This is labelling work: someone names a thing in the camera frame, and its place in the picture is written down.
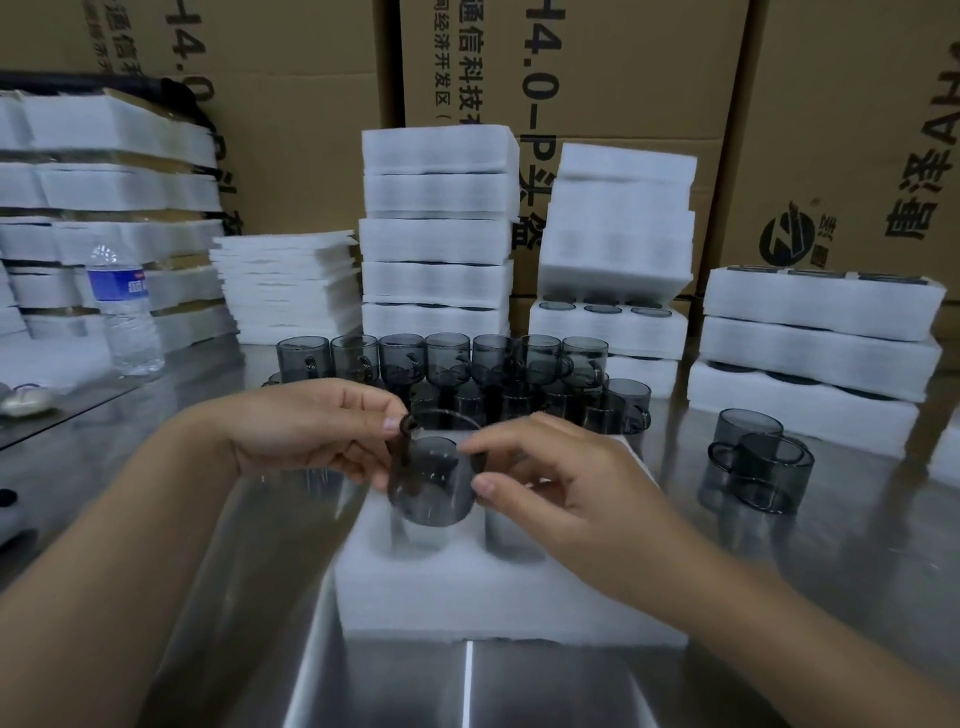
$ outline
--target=glass cup rim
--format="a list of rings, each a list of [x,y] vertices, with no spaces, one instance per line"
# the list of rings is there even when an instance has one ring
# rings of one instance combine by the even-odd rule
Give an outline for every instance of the glass cup rim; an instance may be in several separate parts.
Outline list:
[[[349,343],[352,339],[355,339],[356,343]],[[330,346],[334,349],[366,349],[376,346],[376,342],[376,337],[368,333],[348,333],[335,338],[330,342]]]
[[[480,424],[477,423],[472,417],[461,414],[453,409],[441,409],[440,407],[426,407],[424,409],[418,409],[416,412],[410,412],[403,416],[403,419],[400,420],[400,434],[410,437],[410,434],[418,428],[417,417],[422,417],[423,415],[439,415],[441,417],[451,417],[458,420],[464,420],[471,425],[475,430],[483,429]]]
[[[496,339],[497,344],[489,344],[487,340]],[[509,350],[514,340],[502,333],[482,333],[473,337],[473,346],[481,346],[491,351]]]
[[[449,336],[455,341],[441,341],[438,339],[440,336]],[[440,331],[431,333],[423,342],[432,349],[461,349],[464,345],[469,346],[470,337],[458,331]]]
[[[619,390],[616,390],[616,389],[614,389],[614,388],[612,387],[615,382],[617,382],[617,383],[619,383],[619,384],[628,384],[628,387],[629,387],[629,388],[633,388],[634,385],[639,384],[639,385],[640,385],[641,387],[643,387],[643,389],[645,389],[646,391],[645,391],[645,392],[623,392],[623,391],[619,391]],[[619,395],[620,397],[623,397],[623,398],[627,398],[627,397],[631,397],[631,398],[634,398],[634,397],[644,398],[644,397],[649,397],[649,396],[651,396],[651,395],[653,394],[653,390],[650,389],[650,385],[644,384],[644,383],[643,383],[642,381],[640,381],[639,379],[629,379],[629,378],[627,378],[627,377],[625,377],[625,376],[618,376],[618,377],[616,377],[616,378],[608,379],[608,380],[605,382],[605,384],[606,384],[606,389],[607,389],[607,391],[612,392],[612,393],[614,393],[615,395]]]
[[[376,343],[381,347],[390,347],[391,349],[408,349],[422,344],[423,337],[418,333],[390,333],[381,336],[376,340]]]
[[[800,457],[796,460],[790,461],[782,460],[776,456],[768,457],[763,455],[757,452],[755,449],[750,448],[748,445],[749,440],[754,440],[757,437],[773,437],[776,438],[778,442],[790,443],[790,445],[795,446],[800,451]],[[772,432],[748,432],[740,438],[740,442],[736,444],[734,449],[736,448],[745,449],[750,453],[751,457],[754,457],[756,460],[761,460],[765,463],[770,463],[771,465],[780,466],[782,468],[812,468],[817,462],[817,459],[813,456],[813,452],[810,451],[810,448],[806,446],[806,443],[803,440],[784,434],[776,435]]]
[[[586,349],[590,351],[600,350],[605,352],[610,348],[603,339],[595,339],[592,336],[567,336],[563,340],[564,348],[573,347],[574,349]]]
[[[291,336],[288,339],[276,342],[276,347],[283,352],[311,352],[329,346],[330,340],[325,336]]]

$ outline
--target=stack of foam packaging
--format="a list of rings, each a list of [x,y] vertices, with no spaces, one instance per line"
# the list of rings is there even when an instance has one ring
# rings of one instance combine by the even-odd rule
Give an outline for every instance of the stack of foam packaging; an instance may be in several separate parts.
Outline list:
[[[508,333],[519,147],[508,127],[363,132],[363,327]]]
[[[610,344],[608,372],[673,393],[693,280],[696,157],[566,143],[540,248],[530,332]]]
[[[927,278],[732,266],[710,273],[690,406],[902,458],[940,359]]]
[[[163,348],[235,330],[207,252],[223,234],[213,139],[124,94],[0,94],[0,257],[35,339],[102,336],[96,245],[144,266]]]
[[[242,344],[360,329],[353,231],[220,237],[210,257]]]

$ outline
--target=human hand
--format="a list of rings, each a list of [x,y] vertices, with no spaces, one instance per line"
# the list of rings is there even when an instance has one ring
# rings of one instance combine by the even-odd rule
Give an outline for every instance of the human hand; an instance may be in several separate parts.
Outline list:
[[[551,556],[599,592],[680,629],[729,558],[610,437],[538,413],[487,427],[460,450],[489,453],[477,494]]]
[[[386,490],[386,441],[407,413],[400,399],[343,379],[311,379],[210,400],[184,416],[226,440],[242,475],[333,468]]]

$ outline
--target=cardboard box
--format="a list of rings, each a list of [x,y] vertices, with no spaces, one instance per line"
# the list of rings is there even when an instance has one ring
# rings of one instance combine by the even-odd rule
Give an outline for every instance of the cardboard box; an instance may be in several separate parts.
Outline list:
[[[960,5],[921,5],[755,3],[708,267],[927,275],[960,299]]]
[[[699,158],[690,200],[696,274],[747,7],[401,0],[407,126],[505,124],[520,142],[515,294],[537,292],[549,191],[569,140]]]
[[[4,10],[0,67],[183,81],[222,137],[220,191],[248,233],[356,229],[360,132],[392,126],[390,3],[50,0]]]

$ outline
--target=stainless steel table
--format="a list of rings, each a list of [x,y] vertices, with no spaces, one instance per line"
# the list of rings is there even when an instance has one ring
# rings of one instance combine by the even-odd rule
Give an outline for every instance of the stainless steel table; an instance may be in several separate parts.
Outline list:
[[[164,419],[266,378],[264,349],[206,342],[160,379],[0,450],[0,479],[20,493],[34,529],[0,551],[0,587]],[[644,458],[699,529],[960,689],[960,491],[927,482],[912,462],[808,440],[817,466],[800,514],[763,516],[710,487],[713,416],[687,410],[682,397],[653,410]],[[345,641],[327,566],[363,495],[336,481],[308,489],[295,476],[237,485],[142,725],[460,726],[465,716],[475,727],[782,725],[696,644]]]

